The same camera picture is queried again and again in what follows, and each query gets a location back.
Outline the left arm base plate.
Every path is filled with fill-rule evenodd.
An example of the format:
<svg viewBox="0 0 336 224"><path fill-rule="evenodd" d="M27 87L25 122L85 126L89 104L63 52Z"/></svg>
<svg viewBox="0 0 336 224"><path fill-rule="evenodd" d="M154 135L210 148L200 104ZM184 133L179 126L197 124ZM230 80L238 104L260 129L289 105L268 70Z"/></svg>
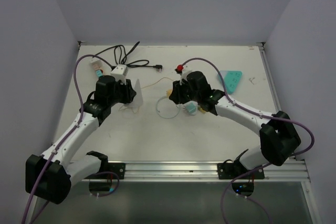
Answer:
<svg viewBox="0 0 336 224"><path fill-rule="evenodd" d="M126 164L121 162L109 162L106 166L106 172L113 172L119 176L119 179L124 179Z"/></svg>

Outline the white triangular power strip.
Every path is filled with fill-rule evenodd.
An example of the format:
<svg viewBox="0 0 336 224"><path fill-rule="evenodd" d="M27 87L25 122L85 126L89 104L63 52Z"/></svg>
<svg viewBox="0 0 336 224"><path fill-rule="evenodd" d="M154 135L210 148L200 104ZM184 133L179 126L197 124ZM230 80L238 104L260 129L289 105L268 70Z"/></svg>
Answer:
<svg viewBox="0 0 336 224"><path fill-rule="evenodd" d="M139 79L130 79L130 80L131 80L132 89L136 92L136 95L133 98L133 101L131 103L126 104L125 106L127 108L136 109L143 104L142 89L141 89Z"/></svg>

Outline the yellow cube charger front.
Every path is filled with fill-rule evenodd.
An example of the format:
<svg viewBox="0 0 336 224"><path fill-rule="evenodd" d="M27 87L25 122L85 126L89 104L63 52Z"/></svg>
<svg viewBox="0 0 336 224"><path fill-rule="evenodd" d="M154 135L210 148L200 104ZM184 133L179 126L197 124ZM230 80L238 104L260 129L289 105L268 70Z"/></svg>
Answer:
<svg viewBox="0 0 336 224"><path fill-rule="evenodd" d="M202 113L205 114L207 113L202 107L198 106L197 109Z"/></svg>

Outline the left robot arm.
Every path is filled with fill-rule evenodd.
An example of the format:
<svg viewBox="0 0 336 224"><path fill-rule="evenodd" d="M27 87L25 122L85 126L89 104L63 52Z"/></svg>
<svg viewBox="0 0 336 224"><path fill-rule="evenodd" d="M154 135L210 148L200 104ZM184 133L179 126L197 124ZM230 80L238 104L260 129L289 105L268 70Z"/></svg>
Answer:
<svg viewBox="0 0 336 224"><path fill-rule="evenodd" d="M27 159L26 191L46 201L60 204L76 183L93 175L97 178L106 177L110 172L106 155L89 151L79 161L73 162L72 158L118 103L143 103L139 79L100 77L96 82L96 89L81 104L77 117L67 131L41 155L31 155Z"/></svg>

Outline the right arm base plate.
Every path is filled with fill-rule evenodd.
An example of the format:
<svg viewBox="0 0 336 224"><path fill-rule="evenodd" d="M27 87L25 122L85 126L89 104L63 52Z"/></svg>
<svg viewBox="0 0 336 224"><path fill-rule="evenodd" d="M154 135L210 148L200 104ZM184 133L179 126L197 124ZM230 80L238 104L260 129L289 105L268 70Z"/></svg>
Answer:
<svg viewBox="0 0 336 224"><path fill-rule="evenodd" d="M231 159L227 159L222 163L217 164L217 173L218 179L234 179L246 172L248 170L240 163L240 158L247 152L248 150L243 151L239 154L236 159L233 161ZM264 179L265 174L264 170L257 170L249 175L246 175L240 179Z"/></svg>

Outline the light blue usb charger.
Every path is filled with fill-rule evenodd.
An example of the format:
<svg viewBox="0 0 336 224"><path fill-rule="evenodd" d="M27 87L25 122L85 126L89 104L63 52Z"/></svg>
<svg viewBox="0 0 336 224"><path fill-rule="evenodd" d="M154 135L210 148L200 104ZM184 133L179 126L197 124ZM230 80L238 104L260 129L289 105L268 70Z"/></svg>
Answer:
<svg viewBox="0 0 336 224"><path fill-rule="evenodd" d="M183 109L189 115L195 115L198 110L198 104L194 101L190 101L183 105Z"/></svg>

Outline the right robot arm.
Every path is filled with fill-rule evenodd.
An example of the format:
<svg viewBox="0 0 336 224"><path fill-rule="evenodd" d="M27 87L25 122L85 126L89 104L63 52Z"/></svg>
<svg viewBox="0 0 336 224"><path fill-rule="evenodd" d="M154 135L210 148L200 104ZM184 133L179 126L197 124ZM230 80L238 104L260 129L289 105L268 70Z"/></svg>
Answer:
<svg viewBox="0 0 336 224"><path fill-rule="evenodd" d="M246 178L256 167L268 163L281 166L301 144L301 139L285 112L248 113L240 109L235 101L229 102L224 91L212 89L202 72L182 70L177 73L181 78L173 82L169 96L171 101L175 104L194 101L204 111L233 120L259 136L260 145L243 151L234 161L225 165L226 172Z"/></svg>

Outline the yellow cube charger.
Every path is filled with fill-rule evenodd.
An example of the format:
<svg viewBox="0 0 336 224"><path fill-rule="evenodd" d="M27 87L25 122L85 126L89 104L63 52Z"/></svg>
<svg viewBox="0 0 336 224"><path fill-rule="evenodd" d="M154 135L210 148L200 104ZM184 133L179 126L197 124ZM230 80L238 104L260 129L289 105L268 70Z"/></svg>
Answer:
<svg viewBox="0 0 336 224"><path fill-rule="evenodd" d="M170 95L172 94L173 90L172 89L169 89L166 91L166 97L169 98Z"/></svg>
<svg viewBox="0 0 336 224"><path fill-rule="evenodd" d="M198 106L197 109L202 113L205 114L207 113L202 107Z"/></svg>

